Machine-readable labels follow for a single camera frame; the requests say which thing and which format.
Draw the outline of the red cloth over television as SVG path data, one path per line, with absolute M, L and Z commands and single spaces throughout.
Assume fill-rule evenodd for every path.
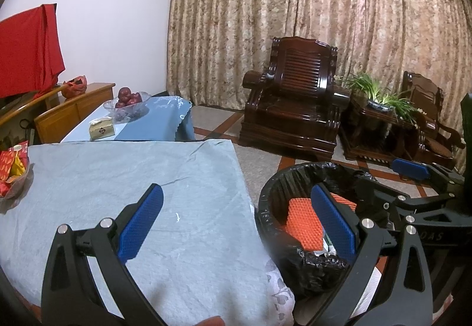
M 43 4 L 1 21 L 1 97 L 53 88 L 65 70 L 58 39 L 56 5 Z

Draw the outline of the red apples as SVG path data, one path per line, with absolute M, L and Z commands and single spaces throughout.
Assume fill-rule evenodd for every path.
M 115 103 L 114 107 L 116 109 L 121 109 L 129 105 L 135 105 L 142 102 L 142 96 L 140 93 L 132 93 L 130 88 L 122 87 L 118 91 L 118 101 Z

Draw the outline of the tissue box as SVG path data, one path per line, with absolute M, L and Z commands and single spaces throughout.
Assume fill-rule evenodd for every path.
M 89 134 L 91 141 L 112 137 L 115 135 L 112 117 L 99 117 L 89 123 Z

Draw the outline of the patterned white quilt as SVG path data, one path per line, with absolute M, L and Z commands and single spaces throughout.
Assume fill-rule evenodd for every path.
M 268 294 L 271 308 L 277 321 L 276 325 L 294 325 L 293 310 L 295 305 L 293 292 L 286 286 L 276 264 L 268 259 L 265 263 Z

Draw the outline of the orange foam net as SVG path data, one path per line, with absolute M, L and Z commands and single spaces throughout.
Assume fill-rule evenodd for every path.
M 324 249 L 323 227 L 309 198 L 289 200 L 286 224 L 283 229 L 306 251 L 320 252 Z
M 348 206 L 353 212 L 356 210 L 357 204 L 355 204 L 354 202 L 349 201 L 345 199 L 344 197 L 339 196 L 335 193 L 331 193 L 331 196 L 335 199 L 337 203 Z

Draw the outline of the snack bowl with red packets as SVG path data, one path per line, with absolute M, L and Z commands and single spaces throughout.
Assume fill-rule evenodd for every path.
M 29 142 L 1 151 L 1 214 L 19 204 L 33 180 Z

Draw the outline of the grey-blue table cloth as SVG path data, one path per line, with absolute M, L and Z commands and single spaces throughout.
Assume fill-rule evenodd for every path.
M 231 142 L 34 145 L 1 271 L 44 325 L 275 325 Z

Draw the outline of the beige floral curtain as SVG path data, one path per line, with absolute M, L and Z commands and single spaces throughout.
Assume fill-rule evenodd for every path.
M 404 71 L 445 91 L 460 121 L 471 91 L 471 0 L 171 0 L 166 88 L 197 104 L 240 109 L 242 77 L 269 61 L 273 37 L 338 49 L 337 75 L 366 72 L 397 89 Z

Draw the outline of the glass fruit bowl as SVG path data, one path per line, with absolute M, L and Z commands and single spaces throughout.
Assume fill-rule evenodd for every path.
M 124 123 L 124 122 L 131 122 L 135 121 L 146 114 L 149 113 L 149 108 L 147 107 L 146 103 L 151 98 L 151 95 L 145 92 L 140 92 L 142 100 L 131 105 L 125 105 L 121 108 L 116 108 L 115 105 L 118 103 L 118 98 L 114 98 L 113 100 L 105 101 L 102 105 L 104 109 L 107 111 L 107 116 L 113 119 L 113 122 Z

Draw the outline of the red plastic bag on cabinet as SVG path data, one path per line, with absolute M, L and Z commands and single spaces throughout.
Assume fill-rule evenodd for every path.
M 62 95 L 65 97 L 65 99 L 77 97 L 86 92 L 87 85 L 88 83 L 85 75 L 77 76 L 70 81 L 64 81 Z

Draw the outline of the potted green plant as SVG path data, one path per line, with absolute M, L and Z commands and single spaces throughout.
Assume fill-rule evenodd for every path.
M 391 92 L 383 87 L 379 80 L 365 72 L 349 74 L 342 77 L 342 84 L 353 92 L 359 92 L 366 96 L 368 104 L 381 112 L 394 112 L 396 118 L 415 123 L 414 114 L 418 111 L 413 107 L 403 93 Z

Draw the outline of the black bin with liner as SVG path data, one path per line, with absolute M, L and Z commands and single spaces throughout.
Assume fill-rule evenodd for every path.
M 375 178 L 358 168 L 315 162 L 280 170 L 263 186 L 255 213 L 258 233 L 295 300 L 330 294 L 350 267 L 312 207 L 312 188 L 323 184 L 360 219 L 378 219 L 380 211 L 356 192 L 361 180 Z

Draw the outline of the blue coffee table cloth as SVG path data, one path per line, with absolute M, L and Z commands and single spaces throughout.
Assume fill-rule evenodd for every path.
M 109 100 L 96 108 L 89 116 L 71 130 L 61 143 L 91 141 L 90 122 L 112 117 Z M 181 97 L 150 97 L 143 102 L 142 116 L 114 121 L 114 135 L 102 141 L 194 141 L 192 104 Z

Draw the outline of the dark wooden side table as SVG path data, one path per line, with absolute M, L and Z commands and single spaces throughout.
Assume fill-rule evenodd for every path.
M 344 156 L 390 164 L 394 159 L 413 160 L 418 150 L 419 129 L 396 117 L 393 110 L 369 105 L 363 95 L 354 95 L 342 112 L 338 131 Z

